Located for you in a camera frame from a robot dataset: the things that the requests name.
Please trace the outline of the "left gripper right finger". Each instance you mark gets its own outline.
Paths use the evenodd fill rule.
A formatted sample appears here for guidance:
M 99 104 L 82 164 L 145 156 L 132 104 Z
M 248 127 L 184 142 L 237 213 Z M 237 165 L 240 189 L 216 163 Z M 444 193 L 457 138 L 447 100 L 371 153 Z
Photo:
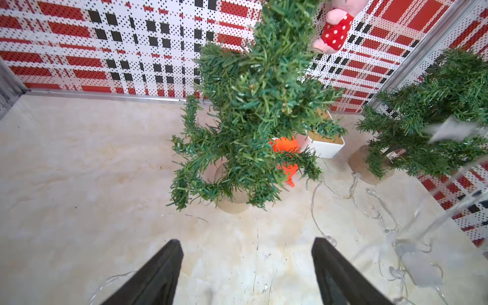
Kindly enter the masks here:
M 311 255 L 324 304 L 391 304 L 327 239 L 316 238 Z

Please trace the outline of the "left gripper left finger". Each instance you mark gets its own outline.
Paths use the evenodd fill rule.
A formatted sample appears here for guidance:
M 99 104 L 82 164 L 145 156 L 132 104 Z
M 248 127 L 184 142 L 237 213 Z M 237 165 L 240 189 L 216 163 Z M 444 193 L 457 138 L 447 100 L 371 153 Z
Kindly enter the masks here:
M 132 278 L 107 298 L 107 304 L 172 305 L 184 253 L 179 240 L 170 240 Z

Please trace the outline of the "clear star string light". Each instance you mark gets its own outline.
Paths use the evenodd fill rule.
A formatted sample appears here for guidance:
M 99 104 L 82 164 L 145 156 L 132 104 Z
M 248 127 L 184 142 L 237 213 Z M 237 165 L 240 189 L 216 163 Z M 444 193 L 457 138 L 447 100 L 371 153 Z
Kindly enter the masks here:
M 339 117 L 348 131 L 342 150 L 320 160 L 318 182 L 295 177 L 278 203 L 159 213 L 150 224 L 156 239 L 136 250 L 137 264 L 178 239 L 184 258 L 175 304 L 321 304 L 311 256 L 320 237 L 398 304 L 486 304 L 487 259 L 452 219 L 429 230 L 444 209 L 419 180 L 397 172 L 372 186 L 354 176 L 347 159 L 370 139 L 357 132 L 359 119 Z M 442 268 L 443 284 L 415 286 L 396 243 L 424 251 Z

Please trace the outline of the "small christmas tree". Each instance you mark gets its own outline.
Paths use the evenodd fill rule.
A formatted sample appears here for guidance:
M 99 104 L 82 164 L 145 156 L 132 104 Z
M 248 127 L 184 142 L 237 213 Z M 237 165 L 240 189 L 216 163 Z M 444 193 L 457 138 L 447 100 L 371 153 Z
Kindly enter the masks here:
M 360 132 L 372 133 L 366 168 L 383 179 L 390 169 L 441 178 L 487 154 L 487 60 L 448 49 L 419 81 L 380 91 L 391 114 L 367 105 Z
M 319 4 L 263 1 L 254 40 L 244 52 L 215 43 L 202 47 L 198 90 L 211 102 L 215 125 L 198 122 L 202 107 L 190 95 L 184 130 L 172 137 L 173 150 L 182 157 L 171 186 L 171 204 L 178 210 L 237 191 L 247 195 L 249 205 L 264 208 L 279 200 L 287 181 L 277 168 L 282 163 L 297 164 L 304 177 L 319 180 L 322 172 L 313 150 L 281 154 L 269 143 L 308 131 L 324 137 L 339 132 L 318 110 L 327 111 L 341 91 L 306 75 Z

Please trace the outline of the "white wooden tissue box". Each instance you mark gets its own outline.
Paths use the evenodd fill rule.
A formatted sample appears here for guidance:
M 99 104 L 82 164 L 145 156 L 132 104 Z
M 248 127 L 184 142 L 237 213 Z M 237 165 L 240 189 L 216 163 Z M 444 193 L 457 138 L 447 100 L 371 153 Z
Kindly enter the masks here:
M 346 131 L 334 121 L 329 111 L 318 110 L 318 113 L 327 123 L 332 123 L 333 126 L 339 127 L 339 132 L 324 137 L 317 132 L 308 131 L 306 135 L 297 133 L 295 138 L 301 149 L 309 148 L 314 150 L 319 158 L 332 159 L 344 147 L 343 135 Z

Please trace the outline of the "red shark plush toy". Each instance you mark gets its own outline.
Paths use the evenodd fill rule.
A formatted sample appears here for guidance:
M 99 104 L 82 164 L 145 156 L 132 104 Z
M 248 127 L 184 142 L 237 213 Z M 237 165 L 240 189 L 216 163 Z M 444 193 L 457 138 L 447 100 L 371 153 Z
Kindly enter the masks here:
M 291 154 L 298 153 L 300 151 L 298 140 L 294 137 L 291 139 L 288 139 L 286 137 L 274 138 L 270 140 L 269 143 L 271 144 L 275 153 Z M 293 182 L 293 176 L 295 176 L 299 170 L 298 165 L 292 165 L 291 163 L 282 163 L 277 165 L 277 168 L 284 171 L 287 176 L 288 185 L 293 188 L 295 186 Z

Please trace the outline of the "pink pig plush toy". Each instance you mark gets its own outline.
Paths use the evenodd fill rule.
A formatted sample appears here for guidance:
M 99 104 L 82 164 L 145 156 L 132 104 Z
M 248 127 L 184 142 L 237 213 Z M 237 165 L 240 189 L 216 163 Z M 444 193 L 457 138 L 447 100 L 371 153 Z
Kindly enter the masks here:
M 343 46 L 355 17 L 367 6 L 368 0 L 333 0 L 326 13 L 325 25 L 312 48 L 322 54 L 335 54 Z

